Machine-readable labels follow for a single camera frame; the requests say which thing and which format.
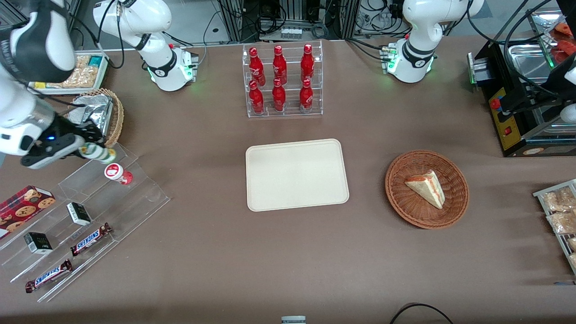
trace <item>small black box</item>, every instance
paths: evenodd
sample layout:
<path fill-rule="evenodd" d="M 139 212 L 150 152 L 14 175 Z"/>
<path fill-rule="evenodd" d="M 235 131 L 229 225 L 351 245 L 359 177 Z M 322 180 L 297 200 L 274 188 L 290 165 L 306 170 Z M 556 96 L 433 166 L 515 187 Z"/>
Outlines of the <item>small black box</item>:
<path fill-rule="evenodd" d="M 88 212 L 86 212 L 84 206 L 77 202 L 71 202 L 66 205 L 66 207 L 68 208 L 68 214 L 72 217 L 73 222 L 82 226 L 90 225 L 90 216 L 88 216 Z"/>
<path fill-rule="evenodd" d="M 46 234 L 28 232 L 24 235 L 24 240 L 32 253 L 48 254 L 52 251 L 52 246 L 48 242 Z"/>

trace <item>table surface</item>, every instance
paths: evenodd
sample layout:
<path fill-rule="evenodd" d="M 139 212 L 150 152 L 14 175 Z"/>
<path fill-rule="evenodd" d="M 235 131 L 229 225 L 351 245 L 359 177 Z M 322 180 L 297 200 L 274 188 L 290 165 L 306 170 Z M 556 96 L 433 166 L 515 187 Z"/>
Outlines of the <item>table surface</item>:
<path fill-rule="evenodd" d="M 574 158 L 502 157 L 468 82 L 466 54 L 483 43 L 447 37 L 426 78 L 403 84 L 348 43 L 323 42 L 324 115 L 289 120 L 247 118 L 242 46 L 210 47 L 198 81 L 173 93 L 128 52 L 106 82 L 126 110 L 120 143 L 172 200 L 49 303 L 0 272 L 2 323 L 386 323 L 413 302 L 460 323 L 574 323 L 576 287 L 552 285 L 574 276 L 532 197 L 576 178 Z M 348 202 L 248 209 L 250 146 L 323 138 L 342 143 Z M 413 149 L 467 178 L 469 209 L 451 228 L 415 228 L 385 197 L 388 165 Z M 0 200 L 82 163 L 33 171 L 7 157 Z M 437 318 L 411 313 L 397 323 Z"/>

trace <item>red button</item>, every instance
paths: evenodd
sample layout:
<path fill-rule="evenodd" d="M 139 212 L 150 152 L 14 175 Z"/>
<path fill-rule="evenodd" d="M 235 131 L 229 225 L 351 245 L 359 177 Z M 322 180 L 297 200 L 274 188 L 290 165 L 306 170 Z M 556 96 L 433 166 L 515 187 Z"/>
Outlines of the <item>red button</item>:
<path fill-rule="evenodd" d="M 500 105 L 500 99 L 496 98 L 496 99 L 492 99 L 492 101 L 490 101 L 490 107 L 494 110 L 500 108 L 502 105 Z"/>

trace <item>coca-cola bottle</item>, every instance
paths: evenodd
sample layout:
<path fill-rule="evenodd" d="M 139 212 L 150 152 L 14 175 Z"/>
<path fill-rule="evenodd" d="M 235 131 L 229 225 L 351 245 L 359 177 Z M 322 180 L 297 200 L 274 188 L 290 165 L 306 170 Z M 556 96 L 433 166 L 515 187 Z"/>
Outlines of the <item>coca-cola bottle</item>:
<path fill-rule="evenodd" d="M 300 90 L 300 111 L 307 114 L 312 111 L 312 96 L 314 92 L 310 88 L 310 79 L 306 78 L 302 82 Z"/>
<path fill-rule="evenodd" d="M 282 81 L 280 78 L 274 79 L 272 97 L 274 98 L 274 109 L 276 109 L 278 112 L 283 112 L 286 108 L 286 91 L 282 86 Z"/>
<path fill-rule="evenodd" d="M 286 58 L 282 54 L 282 46 L 274 46 L 274 61 L 272 62 L 274 68 L 274 77 L 279 78 L 282 84 L 288 82 L 288 69 L 286 67 Z"/>
<path fill-rule="evenodd" d="M 314 57 L 312 56 L 312 45 L 310 44 L 304 45 L 304 55 L 300 61 L 300 68 L 302 70 L 300 74 L 302 82 L 304 82 L 306 78 L 312 79 L 314 76 Z"/>
<path fill-rule="evenodd" d="M 248 96 L 250 97 L 250 105 L 254 114 L 261 115 L 264 113 L 264 97 L 262 96 L 262 91 L 258 89 L 258 84 L 255 80 L 250 80 L 250 92 Z"/>
<path fill-rule="evenodd" d="M 266 77 L 264 76 L 262 60 L 258 57 L 258 50 L 256 47 L 251 47 L 248 53 L 250 54 L 250 74 L 252 75 L 252 79 L 258 82 L 258 86 L 264 86 L 266 84 Z"/>

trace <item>brown wicker basket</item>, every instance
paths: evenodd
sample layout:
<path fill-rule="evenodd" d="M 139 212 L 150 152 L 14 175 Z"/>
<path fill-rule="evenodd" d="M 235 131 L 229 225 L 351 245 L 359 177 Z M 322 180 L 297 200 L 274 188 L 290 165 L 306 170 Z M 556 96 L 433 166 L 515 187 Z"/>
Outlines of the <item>brown wicker basket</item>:
<path fill-rule="evenodd" d="M 437 209 L 404 181 L 410 176 L 434 170 L 446 201 Z M 394 159 L 386 172 L 386 195 L 392 207 L 413 225 L 440 229 L 454 225 L 466 212 L 470 200 L 468 184 L 458 167 L 443 155 L 429 150 L 413 150 Z"/>
<path fill-rule="evenodd" d="M 118 142 L 118 138 L 120 137 L 120 133 L 122 132 L 122 123 L 124 123 L 124 107 L 120 102 L 120 99 L 116 96 L 115 93 L 108 89 L 96 89 L 91 90 L 86 93 L 81 94 L 79 97 L 82 96 L 95 96 L 95 95 L 107 95 L 114 100 L 114 107 L 112 108 L 112 116 L 110 117 L 110 126 L 108 127 L 108 134 L 106 135 L 106 143 L 104 144 L 107 148 L 111 148 Z"/>

